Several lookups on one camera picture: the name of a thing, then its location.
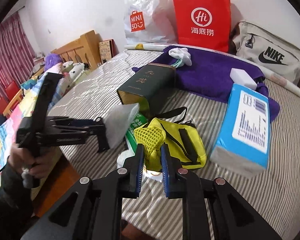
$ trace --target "blue tissue package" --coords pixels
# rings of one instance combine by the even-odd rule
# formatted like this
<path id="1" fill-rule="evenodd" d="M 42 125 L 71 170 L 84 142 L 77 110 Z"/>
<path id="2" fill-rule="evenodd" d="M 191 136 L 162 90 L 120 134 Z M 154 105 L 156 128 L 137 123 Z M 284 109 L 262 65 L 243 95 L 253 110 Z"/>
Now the blue tissue package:
<path id="1" fill-rule="evenodd" d="M 212 162 L 246 177 L 267 168 L 270 148 L 268 98 L 233 84 Z"/>

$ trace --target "dark green box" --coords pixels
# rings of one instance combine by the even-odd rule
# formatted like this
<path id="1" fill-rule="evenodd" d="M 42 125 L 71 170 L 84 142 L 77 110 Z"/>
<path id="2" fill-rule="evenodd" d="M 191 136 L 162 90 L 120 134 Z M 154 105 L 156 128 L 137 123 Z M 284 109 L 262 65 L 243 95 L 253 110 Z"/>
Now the dark green box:
<path id="1" fill-rule="evenodd" d="M 139 103 L 140 112 L 151 117 L 161 113 L 175 91 L 176 69 L 170 65 L 149 63 L 129 78 L 117 93 L 123 105 Z"/>

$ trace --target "white tube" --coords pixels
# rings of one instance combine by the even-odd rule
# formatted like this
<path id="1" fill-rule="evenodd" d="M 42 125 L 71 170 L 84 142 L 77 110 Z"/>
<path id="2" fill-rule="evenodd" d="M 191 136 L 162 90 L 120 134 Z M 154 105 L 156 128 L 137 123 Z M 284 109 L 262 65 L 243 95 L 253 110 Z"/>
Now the white tube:
<path id="1" fill-rule="evenodd" d="M 173 45 L 173 46 L 180 46 L 180 47 L 187 47 L 187 48 L 194 48 L 194 49 L 201 49 L 201 50 L 206 50 L 206 51 L 212 51 L 215 53 L 223 54 L 228 57 L 234 57 L 236 59 L 245 61 L 247 63 L 250 63 L 252 65 L 257 66 L 265 75 L 265 77 L 278 85 L 284 87 L 285 89 L 291 91 L 292 93 L 296 94 L 298 97 L 300 97 L 300 88 L 297 87 L 295 84 L 290 82 L 289 80 L 285 79 L 284 77 L 280 76 L 279 74 L 273 72 L 270 69 L 267 69 L 263 66 L 260 66 L 252 61 L 249 61 L 244 58 L 237 57 L 235 55 L 231 55 L 225 52 L 213 50 L 213 49 L 206 49 L 206 48 L 201 48 L 201 47 L 196 47 L 196 46 L 189 46 L 189 45 L 182 45 L 182 44 L 162 44 L 162 43 L 139 43 L 139 44 L 130 44 L 130 45 L 125 45 L 125 49 L 143 49 L 143 50 L 155 50 L 155 51 L 163 51 L 166 47 Z"/>

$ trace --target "nike swoosh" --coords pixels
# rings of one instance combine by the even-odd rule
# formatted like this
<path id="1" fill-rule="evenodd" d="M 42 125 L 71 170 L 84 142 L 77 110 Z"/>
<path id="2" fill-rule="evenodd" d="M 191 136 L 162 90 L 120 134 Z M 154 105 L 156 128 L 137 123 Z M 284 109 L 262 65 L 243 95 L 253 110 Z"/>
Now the nike swoosh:
<path id="1" fill-rule="evenodd" d="M 261 52 L 258 59 L 260 60 L 260 62 L 262 63 L 267 63 L 267 64 L 279 64 L 279 65 L 286 65 L 287 64 L 283 64 L 281 63 L 280 61 L 274 61 L 274 60 L 269 60 L 269 59 L 266 59 L 264 56 L 263 56 L 264 52 Z"/>

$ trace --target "yellow bag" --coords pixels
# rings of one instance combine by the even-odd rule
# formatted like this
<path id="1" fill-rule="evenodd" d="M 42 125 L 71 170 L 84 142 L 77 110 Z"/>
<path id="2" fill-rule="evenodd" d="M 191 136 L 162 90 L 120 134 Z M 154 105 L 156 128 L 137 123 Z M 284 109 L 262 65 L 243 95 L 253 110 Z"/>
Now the yellow bag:
<path id="1" fill-rule="evenodd" d="M 186 116 L 186 107 L 159 114 L 160 118 L 171 118 L 185 111 L 184 117 L 177 122 L 167 122 L 153 118 L 150 122 L 136 128 L 134 136 L 138 143 L 145 146 L 145 165 L 147 170 L 161 170 L 160 147 L 165 142 L 169 146 L 170 155 L 181 161 L 186 169 L 202 168 L 207 160 L 201 137 L 190 122 L 179 124 Z"/>

